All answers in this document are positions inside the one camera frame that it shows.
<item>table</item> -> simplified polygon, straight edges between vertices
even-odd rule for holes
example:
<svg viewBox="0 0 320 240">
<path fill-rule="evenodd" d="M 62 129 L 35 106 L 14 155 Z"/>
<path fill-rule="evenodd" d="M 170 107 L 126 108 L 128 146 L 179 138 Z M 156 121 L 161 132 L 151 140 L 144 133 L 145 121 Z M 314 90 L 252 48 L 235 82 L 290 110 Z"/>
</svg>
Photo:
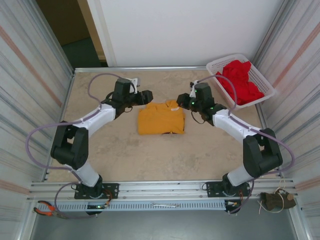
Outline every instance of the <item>table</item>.
<svg viewBox="0 0 320 240">
<path fill-rule="evenodd" d="M 101 72 L 78 72 L 70 93 L 65 121 L 76 120 L 97 107 L 87 94 L 88 83 Z M 179 94 L 189 93 L 189 82 L 209 75 L 205 70 L 120 71 L 112 72 L 124 78 L 141 79 L 139 90 L 151 90 L 153 101 L 176 100 Z M 98 77 L 91 92 L 100 100 L 113 91 L 117 78 Z M 211 85 L 216 103 L 226 105 Z M 243 161 L 242 144 L 223 130 L 208 123 L 198 124 L 190 111 L 185 111 L 185 134 L 138 135 L 138 112 L 130 113 L 106 124 L 89 139 L 89 158 L 92 167 L 104 181 L 182 181 L 220 179 Z M 235 112 L 247 123 L 260 127 L 255 106 Z M 59 166 L 56 160 L 53 166 Z M 75 180 L 71 173 L 51 171 L 49 182 Z"/>
</svg>

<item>plastic basket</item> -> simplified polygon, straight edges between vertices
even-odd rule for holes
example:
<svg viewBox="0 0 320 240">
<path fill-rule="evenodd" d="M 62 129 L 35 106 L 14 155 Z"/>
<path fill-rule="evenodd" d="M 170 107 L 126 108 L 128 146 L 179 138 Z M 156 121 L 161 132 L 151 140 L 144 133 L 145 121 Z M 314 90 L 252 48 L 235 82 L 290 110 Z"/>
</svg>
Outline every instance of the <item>plastic basket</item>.
<svg viewBox="0 0 320 240">
<path fill-rule="evenodd" d="M 244 63 L 249 61 L 245 56 L 242 54 L 233 54 L 230 56 L 226 56 L 217 60 L 214 60 L 212 62 L 209 62 L 206 65 L 206 69 L 209 71 L 211 75 L 215 75 L 217 72 L 222 73 L 224 66 L 229 64 L 230 62 L 234 60 L 239 60 L 240 62 Z M 220 84 L 218 79 L 216 77 L 212 78 L 214 87 L 218 90 L 218 92 L 222 95 L 224 100 L 226 101 L 227 105 L 231 108 L 234 106 L 235 102 L 230 97 L 230 95 L 227 93 L 227 91 L 224 89 L 224 87 Z M 268 98 L 275 95 L 276 90 L 271 86 L 271 84 L 267 81 L 267 79 L 255 68 L 255 66 L 251 65 L 250 71 L 249 71 L 249 81 L 253 82 L 259 89 L 260 92 L 264 93 L 264 97 L 259 98 L 255 101 L 246 103 L 244 105 L 236 105 L 235 110 L 243 109 L 252 105 L 255 105 L 257 103 L 263 102 L 267 100 Z"/>
</svg>

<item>red-handled pliers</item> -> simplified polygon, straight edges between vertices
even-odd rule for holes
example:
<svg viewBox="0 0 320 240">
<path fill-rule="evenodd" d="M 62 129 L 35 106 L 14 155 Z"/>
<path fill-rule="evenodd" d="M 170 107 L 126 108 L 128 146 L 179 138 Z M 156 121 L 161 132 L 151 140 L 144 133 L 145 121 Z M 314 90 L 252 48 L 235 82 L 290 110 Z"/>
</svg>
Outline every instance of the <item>red-handled pliers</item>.
<svg viewBox="0 0 320 240">
<path fill-rule="evenodd" d="M 61 218 L 61 219 L 68 219 L 67 217 L 58 213 L 56 211 L 56 208 L 54 206 L 52 206 L 50 202 L 39 200 L 38 203 L 46 205 L 50 211 L 40 211 L 38 208 L 34 207 L 33 211 L 35 211 L 37 214 L 43 215 L 43 216 L 49 216 L 49 217 L 54 216 L 54 217 Z"/>
</svg>

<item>folded yellow shirt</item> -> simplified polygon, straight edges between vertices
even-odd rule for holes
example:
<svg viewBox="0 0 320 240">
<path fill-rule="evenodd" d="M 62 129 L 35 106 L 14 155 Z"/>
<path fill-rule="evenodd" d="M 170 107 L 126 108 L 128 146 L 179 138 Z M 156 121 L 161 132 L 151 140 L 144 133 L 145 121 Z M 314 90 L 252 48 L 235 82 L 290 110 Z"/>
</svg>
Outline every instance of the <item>folded yellow shirt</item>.
<svg viewBox="0 0 320 240">
<path fill-rule="evenodd" d="M 185 114 L 175 100 L 166 103 L 150 102 L 138 114 L 138 133 L 145 134 L 183 134 Z"/>
</svg>

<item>corrugated metal wall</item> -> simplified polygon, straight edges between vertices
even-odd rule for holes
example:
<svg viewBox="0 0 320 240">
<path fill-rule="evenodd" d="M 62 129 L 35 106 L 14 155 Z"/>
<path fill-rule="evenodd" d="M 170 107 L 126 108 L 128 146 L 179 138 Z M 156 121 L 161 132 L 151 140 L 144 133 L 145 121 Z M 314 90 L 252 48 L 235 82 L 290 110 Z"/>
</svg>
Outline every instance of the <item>corrugated metal wall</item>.
<svg viewBox="0 0 320 240">
<path fill-rule="evenodd" d="M 72 70 L 32 0 L 0 1 L 0 239 L 13 239 L 32 181 L 44 170 L 25 152 L 37 126 L 59 120 Z M 34 134 L 31 151 L 47 164 L 55 129 Z"/>
<path fill-rule="evenodd" d="M 320 239 L 320 1 L 293 1 L 257 68 L 277 90 L 261 106 L 268 127 L 295 153 L 294 178 L 314 239 Z M 290 156 L 282 151 L 288 162 Z"/>
</svg>

